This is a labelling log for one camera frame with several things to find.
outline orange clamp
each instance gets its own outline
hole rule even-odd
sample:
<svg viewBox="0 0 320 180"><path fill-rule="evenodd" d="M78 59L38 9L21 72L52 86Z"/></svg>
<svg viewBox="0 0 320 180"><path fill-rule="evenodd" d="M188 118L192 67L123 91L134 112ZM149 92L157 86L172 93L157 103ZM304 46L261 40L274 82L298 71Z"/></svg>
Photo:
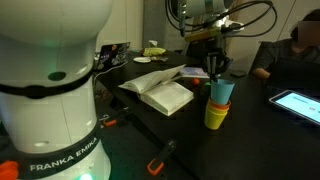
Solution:
<svg viewBox="0 0 320 180"><path fill-rule="evenodd" d="M0 164L0 179L16 180L18 178L18 163L15 161L6 161Z"/></svg>
<svg viewBox="0 0 320 180"><path fill-rule="evenodd" d="M149 172L152 176L156 176L156 175L161 171L161 169L162 169L163 166L164 166L164 163L161 162L156 169L152 169L152 168L151 168L151 165L152 165L152 163L153 163L154 160L155 160L155 159L153 159L153 160L148 164L148 166L147 166L148 172Z"/></svg>
<svg viewBox="0 0 320 180"><path fill-rule="evenodd" d="M106 126L106 127L109 127L109 126L112 126L112 125L115 125L117 124L117 120L111 120L111 121L103 121L103 124Z"/></svg>

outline cup rim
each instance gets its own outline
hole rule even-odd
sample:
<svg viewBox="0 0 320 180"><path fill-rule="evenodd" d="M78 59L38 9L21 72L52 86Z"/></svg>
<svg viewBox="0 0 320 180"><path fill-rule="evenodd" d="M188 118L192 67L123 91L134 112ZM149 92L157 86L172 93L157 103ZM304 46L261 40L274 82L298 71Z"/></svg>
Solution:
<svg viewBox="0 0 320 180"><path fill-rule="evenodd" d="M210 106L215 107L215 108L220 109L220 110L229 109L229 107L231 105L231 101L230 100L228 101L228 103L226 105L221 105L221 104L217 104L214 101L212 101L210 97L208 99L208 103L209 103Z"/></svg>
<svg viewBox="0 0 320 180"><path fill-rule="evenodd" d="M210 111L210 113L212 113L212 114L215 114L215 115L218 115L218 116L226 116L227 114L228 114L228 111L226 111L225 113L215 113L215 112L213 112L213 111L211 111L210 109L206 109L207 111Z"/></svg>
<svg viewBox="0 0 320 180"><path fill-rule="evenodd" d="M227 80L227 79L218 79L218 82L222 82L225 85L234 85L235 83L233 81Z"/></svg>
<svg viewBox="0 0 320 180"><path fill-rule="evenodd" d="M216 108L214 106L210 106L210 104L207 104L206 108L213 108L213 109L216 109L216 110L222 111L222 112L228 112L229 111L229 107L227 109L218 109L218 108Z"/></svg>

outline cable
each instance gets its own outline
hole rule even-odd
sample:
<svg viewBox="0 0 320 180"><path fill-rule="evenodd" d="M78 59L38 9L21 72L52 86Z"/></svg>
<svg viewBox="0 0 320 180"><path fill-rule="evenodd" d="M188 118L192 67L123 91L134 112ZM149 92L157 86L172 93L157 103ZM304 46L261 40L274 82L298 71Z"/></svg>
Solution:
<svg viewBox="0 0 320 180"><path fill-rule="evenodd" d="M296 4L296 0L294 1L294 3L292 4L292 6L291 6L291 8L290 8L289 16L287 16L286 21L283 23L283 26L282 26L282 28L281 28L281 31L280 31L279 36L278 36L278 38L277 38L277 41L279 41L280 36L281 36L281 34L282 34L282 32L283 32L283 30L284 30L284 28L285 28L285 26L286 26L286 24L287 24L287 22L288 22L288 20L289 20L289 17L291 17L290 15L291 15L291 13L292 13L292 10L293 10L293 7L294 7L295 4Z"/></svg>
<svg viewBox="0 0 320 180"><path fill-rule="evenodd" d="M169 12L171 14L171 17L173 17L173 19L175 19L176 21L179 22L179 19L178 17L173 13L173 10L172 10L172 3L171 3L171 0L169 0ZM191 26L191 27L199 27L199 26L203 26L202 24L188 24L188 23L185 23L186 26Z"/></svg>
<svg viewBox="0 0 320 180"><path fill-rule="evenodd" d="M111 70L120 68L120 67L126 65L127 63L128 63L128 61L125 62L125 63L123 63L123 64L121 64L120 66L115 66L115 67L110 68L109 70L107 70L107 71L105 71L105 72L98 73L98 74L94 77L94 79L93 79L93 87L96 86L96 80L97 80L98 76L100 76L101 74L107 74L107 73L110 72Z"/></svg>
<svg viewBox="0 0 320 180"><path fill-rule="evenodd" d="M173 12L172 12L171 4L168 5L169 2L171 2L171 0L166 0L166 13L167 13L167 18L168 18L170 24L171 24L175 29L181 31L181 29L177 28L177 27L172 23L171 19L169 18L169 15L168 15L168 6L169 6L169 11L170 11L170 13L171 13L171 16L172 16L175 20L178 20L177 17L176 17L176 16L173 14ZM203 28L207 28L208 26L210 26L210 24L214 24L214 23L217 22L218 20L221 20L221 19L223 19L223 18L225 18L225 17L227 17L227 16L229 16L229 15L235 13L235 12L238 12L238 11L240 11L240 10L243 10L243 9L246 9L246 8L251 7L251 6L254 6L254 5L258 5L258 4L267 4L267 5L269 5L269 8L268 8L264 13L262 13L260 16L258 16L256 19L254 19L254 20L252 20L252 21L250 21L250 22L248 22L248 23L246 23L246 24L244 24L244 25L235 27L235 28L228 28L228 30L229 30L229 31L232 31L232 30L236 30L236 29L241 29L241 28L243 28L243 27L247 27L247 26L249 26L249 25L257 22L257 21L260 20L261 18L263 18L265 15L267 15L267 14L270 12L271 9L272 9L272 10L274 11L274 13L275 13L275 21L274 21L274 23L272 24L272 26L271 26L267 31L265 31L265 32L263 32L263 33L256 34L256 35L226 35L225 37L257 37L257 36L264 35L264 34L270 32L271 29L274 28L274 26L275 26L275 24L276 24L276 22L277 22L277 20L278 20L277 11L276 11L276 9L274 8L273 3L272 3L271 1L251 1L251 2L247 2L247 3L240 4L239 6L236 6L236 7L232 8L231 10L229 10L229 11L226 12L226 13L222 13L220 16L218 16L217 18L215 18L215 19L212 20L212 21L209 21L209 22L206 22L206 23L202 23L202 24L196 25L196 26L203 26L203 27L202 27L202 28L198 28L198 29L191 30L191 32L197 31L197 30L200 30L200 29L203 29Z"/></svg>
<svg viewBox="0 0 320 180"><path fill-rule="evenodd" d="M170 19L170 16L169 16L169 13L168 13L168 5L169 5L169 0L165 0L165 9L166 9L167 19L168 19L168 21L169 21L169 23L171 24L172 27L174 27L176 30L180 31L181 29L178 28L176 25L174 25L173 22ZM197 29L185 30L185 32L194 32L194 31L198 31L198 30L201 30L201 29L203 29L203 28L200 27L200 28L197 28Z"/></svg>
<svg viewBox="0 0 320 180"><path fill-rule="evenodd" d="M267 29L265 32L259 33L259 34L255 34L255 35L226 35L224 37L258 37L264 34L267 34L268 32L270 32L276 25L277 21L278 21L278 13L277 10L272 6L271 9L273 10L274 14L275 14L275 18L274 18L274 22L271 25L271 27L269 29Z"/></svg>
<svg viewBox="0 0 320 180"><path fill-rule="evenodd" d="M258 20L260 20L261 18L263 18L265 15L267 15L271 9L274 8L274 7L272 6L272 3L271 3L271 4L268 3L268 5L270 5L269 8L268 8L264 13L262 13L260 16L258 16L256 19L254 19L254 20L252 20L252 21L250 21L250 22L248 22L248 23L246 23L246 24L244 24L244 25L242 25L242 26L239 26L239 27L237 27L237 28L230 28L230 30L241 29L241 28L243 28L243 27L249 26L249 25L257 22Z"/></svg>

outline tablet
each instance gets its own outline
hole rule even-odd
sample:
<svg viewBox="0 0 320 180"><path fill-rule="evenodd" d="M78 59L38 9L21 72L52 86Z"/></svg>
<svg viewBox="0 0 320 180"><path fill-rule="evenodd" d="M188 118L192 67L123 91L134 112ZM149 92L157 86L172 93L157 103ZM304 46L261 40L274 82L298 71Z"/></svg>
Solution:
<svg viewBox="0 0 320 180"><path fill-rule="evenodd" d="M320 125L320 101L318 100L288 90L270 98L269 101L282 109Z"/></svg>

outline book page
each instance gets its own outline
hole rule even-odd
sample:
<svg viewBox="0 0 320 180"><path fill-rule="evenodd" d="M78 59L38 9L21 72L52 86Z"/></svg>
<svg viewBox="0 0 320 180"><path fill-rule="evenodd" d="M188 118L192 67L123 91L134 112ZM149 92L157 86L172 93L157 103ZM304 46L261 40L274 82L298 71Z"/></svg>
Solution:
<svg viewBox="0 0 320 180"><path fill-rule="evenodd" d="M157 85L161 81L160 74L161 71L154 71L136 79L127 81L119 87L141 94L149 90L152 86Z"/></svg>
<svg viewBox="0 0 320 180"><path fill-rule="evenodd" d="M193 93L176 82L158 86L145 92L143 96L152 99L149 101L149 103L153 102L153 104L149 104L150 106L163 107L156 109L159 111L165 109L166 112L162 113L166 115L172 114L193 99Z"/></svg>
<svg viewBox="0 0 320 180"><path fill-rule="evenodd" d="M175 68L167 69L161 72L161 83L165 84L169 82L181 69L183 69L186 65L178 66Z"/></svg>

